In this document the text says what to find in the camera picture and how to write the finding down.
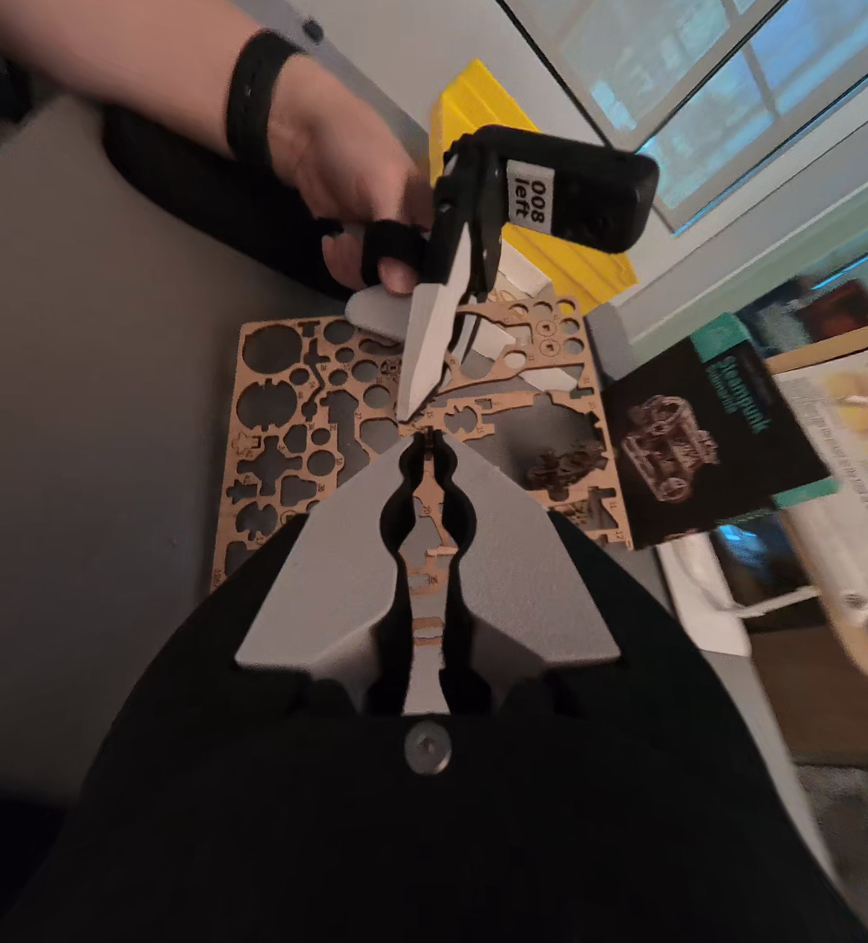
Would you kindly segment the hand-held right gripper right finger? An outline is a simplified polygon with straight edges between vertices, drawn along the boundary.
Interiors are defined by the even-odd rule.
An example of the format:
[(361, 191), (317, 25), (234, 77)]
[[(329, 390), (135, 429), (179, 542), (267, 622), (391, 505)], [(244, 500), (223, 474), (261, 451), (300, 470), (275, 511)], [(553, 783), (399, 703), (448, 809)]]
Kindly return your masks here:
[(510, 478), (438, 434), (448, 572), (440, 689), (452, 714), (488, 714), (551, 670), (611, 664), (620, 650), (553, 522)]

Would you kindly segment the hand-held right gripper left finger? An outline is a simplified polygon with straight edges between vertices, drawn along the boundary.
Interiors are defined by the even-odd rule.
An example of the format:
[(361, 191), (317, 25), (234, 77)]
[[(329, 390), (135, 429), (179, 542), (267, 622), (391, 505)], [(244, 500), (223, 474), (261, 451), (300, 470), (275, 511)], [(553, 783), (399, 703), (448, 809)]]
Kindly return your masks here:
[(401, 548), (427, 439), (405, 438), (308, 514), (237, 652), (340, 684), (358, 712), (401, 714), (414, 638)]

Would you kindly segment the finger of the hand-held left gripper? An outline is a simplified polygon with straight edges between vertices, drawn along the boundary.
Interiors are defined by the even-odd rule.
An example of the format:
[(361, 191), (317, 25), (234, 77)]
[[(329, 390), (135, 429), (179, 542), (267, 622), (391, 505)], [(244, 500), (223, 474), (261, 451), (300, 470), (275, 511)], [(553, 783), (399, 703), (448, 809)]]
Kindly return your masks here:
[(464, 223), (446, 282), (420, 282), (413, 291), (395, 410), (398, 422), (410, 421), (440, 385), (456, 309), (467, 298), (464, 291), (471, 278), (469, 230)]
[(449, 343), (449, 361), (461, 364), (470, 350), (494, 361), (503, 349), (514, 345), (516, 340), (503, 327), (494, 324), (484, 315), (461, 312), (454, 318)]

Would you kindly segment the laser-cut wooden parts sheet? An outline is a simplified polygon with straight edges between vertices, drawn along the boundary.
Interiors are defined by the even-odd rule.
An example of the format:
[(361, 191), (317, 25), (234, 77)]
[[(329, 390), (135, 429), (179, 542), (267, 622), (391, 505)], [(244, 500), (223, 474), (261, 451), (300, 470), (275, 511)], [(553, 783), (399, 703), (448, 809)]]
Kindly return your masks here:
[(276, 530), (386, 452), (433, 426), (476, 444), (522, 484), (547, 449), (597, 440), (607, 464), (564, 501), (528, 490), (601, 544), (632, 547), (591, 337), (575, 300), (496, 296), (470, 312), (516, 338), (496, 360), (449, 361), (441, 393), (411, 423), (395, 416), (401, 347), (339, 315), (245, 324), (239, 335), (210, 589)]

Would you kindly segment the partly built wooden model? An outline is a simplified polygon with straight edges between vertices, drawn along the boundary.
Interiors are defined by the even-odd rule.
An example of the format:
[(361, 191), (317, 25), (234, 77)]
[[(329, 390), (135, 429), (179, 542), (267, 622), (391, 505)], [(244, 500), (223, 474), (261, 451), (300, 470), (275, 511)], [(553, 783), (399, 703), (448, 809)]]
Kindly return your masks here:
[(597, 440), (576, 442), (561, 453), (547, 449), (526, 472), (526, 489), (544, 491), (551, 500), (564, 501), (571, 486), (606, 464), (605, 446)]

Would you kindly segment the black model kit box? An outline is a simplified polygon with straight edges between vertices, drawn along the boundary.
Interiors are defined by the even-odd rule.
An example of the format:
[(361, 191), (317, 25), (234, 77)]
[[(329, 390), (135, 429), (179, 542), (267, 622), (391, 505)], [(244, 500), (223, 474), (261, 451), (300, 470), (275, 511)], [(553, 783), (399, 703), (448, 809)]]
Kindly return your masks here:
[(839, 490), (730, 313), (610, 384), (602, 401), (637, 549)]

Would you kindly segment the person's left hand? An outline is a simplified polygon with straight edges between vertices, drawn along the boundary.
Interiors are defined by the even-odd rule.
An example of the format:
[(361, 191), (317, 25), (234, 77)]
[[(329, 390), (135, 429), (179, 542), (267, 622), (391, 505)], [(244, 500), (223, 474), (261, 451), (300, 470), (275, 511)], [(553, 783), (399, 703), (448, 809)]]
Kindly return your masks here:
[(427, 175), (376, 111), (313, 58), (293, 55), (280, 71), (267, 136), (276, 175), (298, 190), (314, 217), (343, 226), (322, 239), (322, 256), (345, 288), (366, 288), (360, 269), (368, 223), (430, 229)]

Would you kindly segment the yellow stacked storage bins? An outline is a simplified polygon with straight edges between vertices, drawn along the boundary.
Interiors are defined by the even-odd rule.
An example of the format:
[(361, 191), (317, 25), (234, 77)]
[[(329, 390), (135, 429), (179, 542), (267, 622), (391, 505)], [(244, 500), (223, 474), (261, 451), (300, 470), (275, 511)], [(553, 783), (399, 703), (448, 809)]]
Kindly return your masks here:
[[(428, 145), (432, 183), (440, 176), (449, 147), (463, 134), (489, 124), (536, 131), (514, 98), (475, 59), (432, 106)], [(610, 302), (638, 282), (624, 253), (605, 254), (512, 225), (503, 229), (503, 239), (551, 278), (558, 295), (578, 300), (582, 312)]]

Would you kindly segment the white document stand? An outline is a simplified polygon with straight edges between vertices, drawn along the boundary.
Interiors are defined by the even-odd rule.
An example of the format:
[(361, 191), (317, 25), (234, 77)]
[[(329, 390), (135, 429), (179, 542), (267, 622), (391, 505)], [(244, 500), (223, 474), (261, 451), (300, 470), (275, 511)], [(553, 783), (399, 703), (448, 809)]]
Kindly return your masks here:
[(655, 549), (672, 597), (676, 617), (694, 644), (705, 653), (751, 658), (746, 619), (768, 615), (819, 597), (814, 585), (803, 585), (751, 605), (734, 600), (709, 536), (693, 535)]

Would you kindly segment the black mesh wrist pad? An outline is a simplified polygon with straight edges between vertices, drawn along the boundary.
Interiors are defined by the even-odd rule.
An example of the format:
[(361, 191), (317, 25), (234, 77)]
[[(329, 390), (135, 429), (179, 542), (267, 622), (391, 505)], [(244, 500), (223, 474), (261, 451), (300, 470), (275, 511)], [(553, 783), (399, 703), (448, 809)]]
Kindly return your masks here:
[(330, 298), (355, 292), (330, 274), (323, 253), (341, 222), (316, 216), (274, 170), (223, 157), (118, 106), (104, 109), (102, 144), (126, 183), (172, 217)]

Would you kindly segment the black wristband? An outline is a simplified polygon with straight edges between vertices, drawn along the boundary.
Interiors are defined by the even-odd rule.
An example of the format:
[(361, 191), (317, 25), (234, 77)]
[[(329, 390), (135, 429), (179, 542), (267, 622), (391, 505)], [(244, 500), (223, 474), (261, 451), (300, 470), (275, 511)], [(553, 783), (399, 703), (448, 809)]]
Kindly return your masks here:
[(268, 29), (253, 34), (241, 48), (225, 107), (226, 143), (240, 163), (273, 169), (268, 127), (275, 84), (286, 63), (301, 53), (301, 47)]

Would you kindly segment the instruction poster board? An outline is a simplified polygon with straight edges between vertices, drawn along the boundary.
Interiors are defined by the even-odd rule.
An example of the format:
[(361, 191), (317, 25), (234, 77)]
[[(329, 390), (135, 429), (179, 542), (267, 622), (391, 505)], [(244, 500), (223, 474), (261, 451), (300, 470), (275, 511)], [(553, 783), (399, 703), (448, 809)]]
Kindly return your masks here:
[(834, 634), (868, 677), (868, 326), (768, 366), (838, 484), (784, 510), (786, 531)]

